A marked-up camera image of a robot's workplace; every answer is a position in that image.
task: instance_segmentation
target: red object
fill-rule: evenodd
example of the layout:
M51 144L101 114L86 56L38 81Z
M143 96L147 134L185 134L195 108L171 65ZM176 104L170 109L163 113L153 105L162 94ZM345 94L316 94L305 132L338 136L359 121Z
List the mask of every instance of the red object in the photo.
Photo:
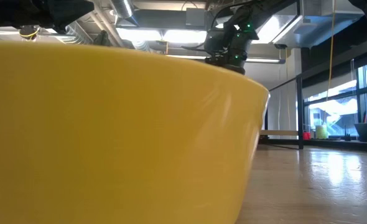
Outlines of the red object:
M303 136L304 140L310 140L310 133L304 132L304 134L302 136Z

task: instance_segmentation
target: wooden floor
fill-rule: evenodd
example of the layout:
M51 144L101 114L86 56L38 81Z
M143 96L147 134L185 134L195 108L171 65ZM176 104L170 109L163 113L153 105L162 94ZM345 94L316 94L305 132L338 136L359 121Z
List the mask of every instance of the wooden floor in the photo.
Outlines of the wooden floor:
M367 223L367 153L259 146L244 223Z

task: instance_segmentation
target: yellow bowl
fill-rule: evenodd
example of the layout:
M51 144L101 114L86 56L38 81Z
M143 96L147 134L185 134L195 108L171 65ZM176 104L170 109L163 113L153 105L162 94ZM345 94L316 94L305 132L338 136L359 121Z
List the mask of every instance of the yellow bowl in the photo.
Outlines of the yellow bowl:
M232 224L268 98L190 60L0 42L0 223Z

